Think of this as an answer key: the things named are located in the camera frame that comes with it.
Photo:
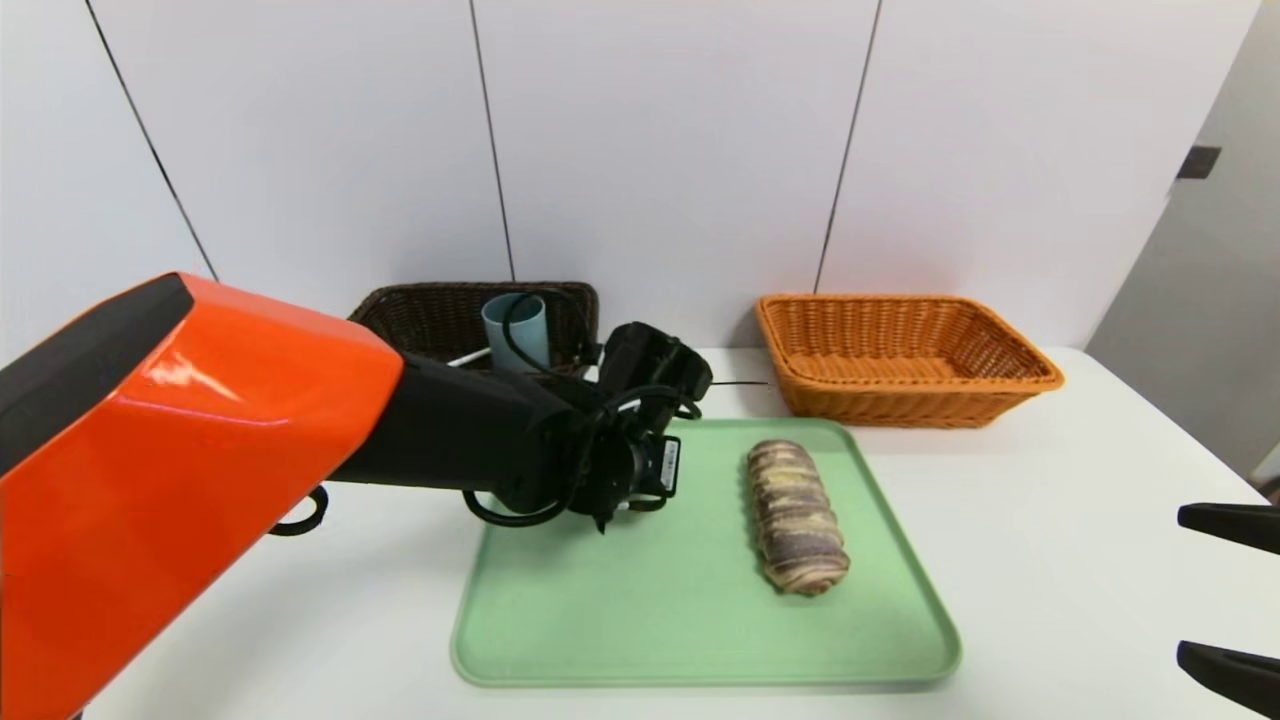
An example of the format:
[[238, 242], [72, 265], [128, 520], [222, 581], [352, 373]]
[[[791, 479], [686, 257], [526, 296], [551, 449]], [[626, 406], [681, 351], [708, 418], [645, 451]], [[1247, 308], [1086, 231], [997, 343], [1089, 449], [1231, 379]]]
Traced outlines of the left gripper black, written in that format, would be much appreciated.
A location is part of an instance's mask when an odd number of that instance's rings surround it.
[[634, 456], [628, 495], [673, 498], [678, 484], [680, 438], [648, 434], [628, 442]]

